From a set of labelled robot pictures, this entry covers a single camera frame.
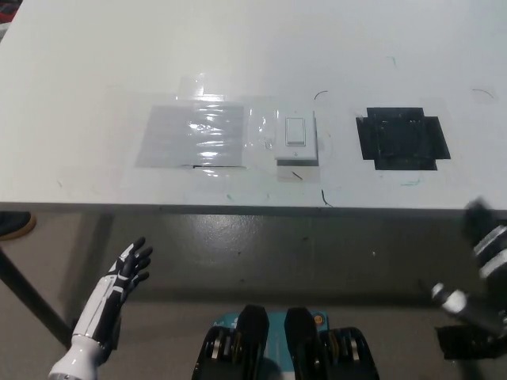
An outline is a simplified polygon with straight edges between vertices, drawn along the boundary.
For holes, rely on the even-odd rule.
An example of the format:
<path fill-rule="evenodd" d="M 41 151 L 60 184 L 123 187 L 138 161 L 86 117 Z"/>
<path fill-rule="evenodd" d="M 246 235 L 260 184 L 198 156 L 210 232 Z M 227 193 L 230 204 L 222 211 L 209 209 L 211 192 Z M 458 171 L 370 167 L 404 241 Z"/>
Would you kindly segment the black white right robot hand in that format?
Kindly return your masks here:
<path fill-rule="evenodd" d="M 506 336 L 506 221 L 484 199 L 477 198 L 464 211 L 463 236 L 486 286 L 486 296 L 479 298 L 435 283 L 431 299 L 447 314 L 502 338 Z"/>

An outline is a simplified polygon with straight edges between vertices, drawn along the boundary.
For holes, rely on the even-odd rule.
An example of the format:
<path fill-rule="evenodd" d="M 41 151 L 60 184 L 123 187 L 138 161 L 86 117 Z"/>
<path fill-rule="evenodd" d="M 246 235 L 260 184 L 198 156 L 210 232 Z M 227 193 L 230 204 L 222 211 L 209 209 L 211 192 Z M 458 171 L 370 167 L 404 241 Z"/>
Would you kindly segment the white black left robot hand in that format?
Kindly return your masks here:
<path fill-rule="evenodd" d="M 74 327 L 74 336 L 90 338 L 103 348 L 111 344 L 123 305 L 150 275 L 147 267 L 153 249 L 145 243 L 144 237 L 132 242 L 98 280 Z"/>

